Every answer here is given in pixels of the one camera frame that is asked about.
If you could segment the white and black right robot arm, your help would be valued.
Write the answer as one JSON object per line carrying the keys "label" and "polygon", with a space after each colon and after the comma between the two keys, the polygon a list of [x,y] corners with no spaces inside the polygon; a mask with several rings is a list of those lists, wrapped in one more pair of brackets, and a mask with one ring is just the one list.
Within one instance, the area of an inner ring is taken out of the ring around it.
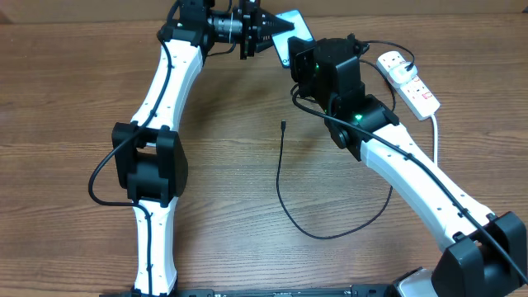
{"label": "white and black right robot arm", "polygon": [[383,102],[365,92],[353,35],[288,40],[292,101],[318,103],[333,141],[381,175],[434,236],[441,259],[388,288],[390,296],[505,296],[527,282],[527,231],[512,212],[494,214],[432,162]]}

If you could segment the Samsung Galaxy smartphone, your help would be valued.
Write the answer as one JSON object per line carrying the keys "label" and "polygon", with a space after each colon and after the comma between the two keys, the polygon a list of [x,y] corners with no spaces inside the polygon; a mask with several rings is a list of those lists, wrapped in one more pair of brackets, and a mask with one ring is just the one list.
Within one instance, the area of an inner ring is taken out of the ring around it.
{"label": "Samsung Galaxy smartphone", "polygon": [[283,21],[291,22],[294,25],[294,29],[280,34],[274,34],[272,36],[273,44],[276,49],[276,53],[280,59],[280,63],[283,68],[290,67],[290,54],[288,41],[292,37],[297,37],[303,41],[313,41],[314,38],[304,20],[303,15],[299,10],[291,10],[288,12],[282,12],[276,15]]}

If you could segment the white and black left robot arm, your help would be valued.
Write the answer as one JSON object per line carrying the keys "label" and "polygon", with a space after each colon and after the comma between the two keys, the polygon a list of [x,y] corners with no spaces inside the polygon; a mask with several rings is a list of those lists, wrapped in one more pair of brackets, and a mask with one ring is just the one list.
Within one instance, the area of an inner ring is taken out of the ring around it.
{"label": "white and black left robot arm", "polygon": [[216,11],[214,2],[177,1],[157,33],[161,53],[157,71],[131,121],[112,130],[120,186],[132,202],[138,233],[138,271],[129,296],[173,296],[174,217],[188,177],[188,162],[178,134],[191,87],[217,43],[239,46],[241,59],[273,45],[272,36],[294,29],[260,7],[241,1]]}

